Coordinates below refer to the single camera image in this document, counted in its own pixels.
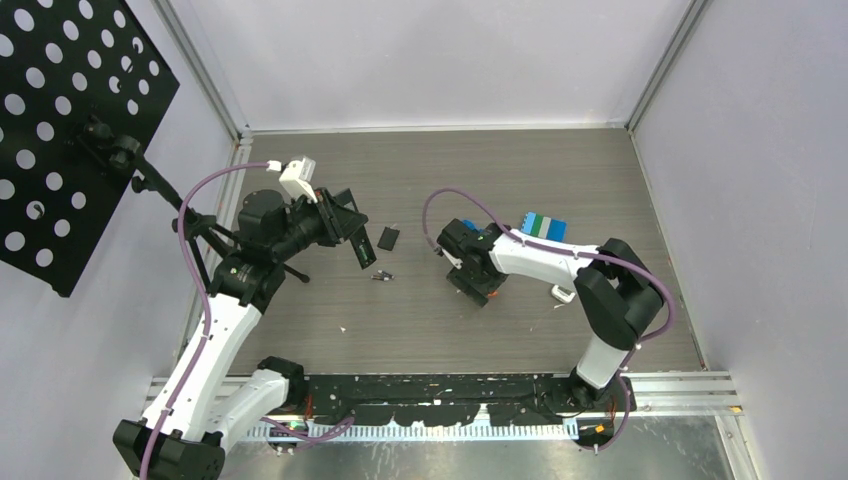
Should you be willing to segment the black remote control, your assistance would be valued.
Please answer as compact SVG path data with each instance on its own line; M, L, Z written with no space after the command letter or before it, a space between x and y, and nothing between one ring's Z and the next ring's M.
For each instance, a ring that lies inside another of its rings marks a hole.
M365 270L376 262L377 257L365 227L360 227L351 234L349 243L362 270Z

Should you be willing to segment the black battery cover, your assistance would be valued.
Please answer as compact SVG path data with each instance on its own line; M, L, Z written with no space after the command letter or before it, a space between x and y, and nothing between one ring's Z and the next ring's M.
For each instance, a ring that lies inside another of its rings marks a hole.
M381 232L377 247L381 250L393 251L397 244L399 235L400 231L398 229L394 227L385 227Z

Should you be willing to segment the white air conditioner remote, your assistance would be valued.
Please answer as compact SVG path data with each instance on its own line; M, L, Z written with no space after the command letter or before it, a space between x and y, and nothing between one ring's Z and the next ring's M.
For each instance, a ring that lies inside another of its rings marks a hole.
M562 304L569 304L576 298L576 293L564 289L559 285L553 285L550 290L551 296Z

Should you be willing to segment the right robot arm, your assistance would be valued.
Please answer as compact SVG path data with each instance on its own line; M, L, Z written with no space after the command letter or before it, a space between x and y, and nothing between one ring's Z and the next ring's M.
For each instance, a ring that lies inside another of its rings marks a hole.
M657 280L624 241L576 246L503 230L474 230L454 219L434 242L452 265L447 278L484 306L510 275L557 286L580 302L592 337L573 370L574 403L596 410L611 395L610 382L666 303Z

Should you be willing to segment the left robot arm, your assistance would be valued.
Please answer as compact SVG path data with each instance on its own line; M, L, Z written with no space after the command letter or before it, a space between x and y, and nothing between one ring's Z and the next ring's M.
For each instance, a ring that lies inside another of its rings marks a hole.
M376 260L353 194L316 188L286 202L278 191L249 194L229 233L233 244L201 283L208 307L183 357L141 418L123 420L113 443L140 479L216 479L226 453L260 419L298 412L309 396L302 365L263 359L246 383L214 398L237 352L288 275L308 282L288 261L311 245L349 242L361 268Z

